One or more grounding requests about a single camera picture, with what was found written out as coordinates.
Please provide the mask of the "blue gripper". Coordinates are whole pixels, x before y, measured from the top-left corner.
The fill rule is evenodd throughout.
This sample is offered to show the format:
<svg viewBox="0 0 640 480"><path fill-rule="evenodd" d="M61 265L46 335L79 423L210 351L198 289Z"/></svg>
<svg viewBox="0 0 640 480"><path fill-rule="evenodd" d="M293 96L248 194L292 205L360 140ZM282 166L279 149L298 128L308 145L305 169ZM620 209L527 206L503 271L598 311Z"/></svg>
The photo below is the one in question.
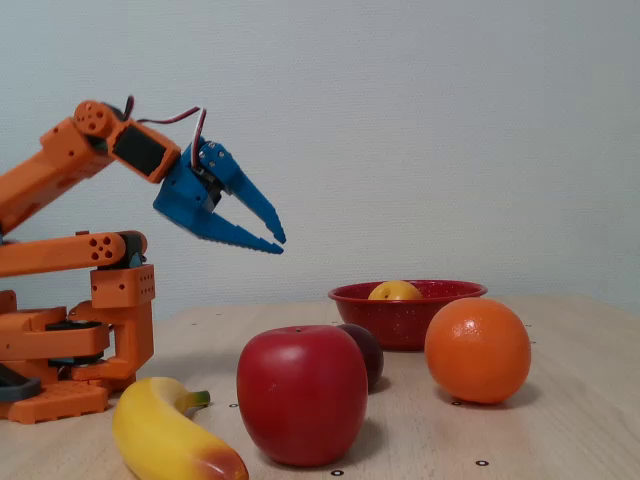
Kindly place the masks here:
<svg viewBox="0 0 640 480"><path fill-rule="evenodd" d="M284 249L257 237L214 212L225 191L259 217L278 242L286 235L276 209L221 144L206 142L200 149L201 165L192 165L189 145L162 182L153 207L168 220L199 238L260 251L282 254Z"/></svg>

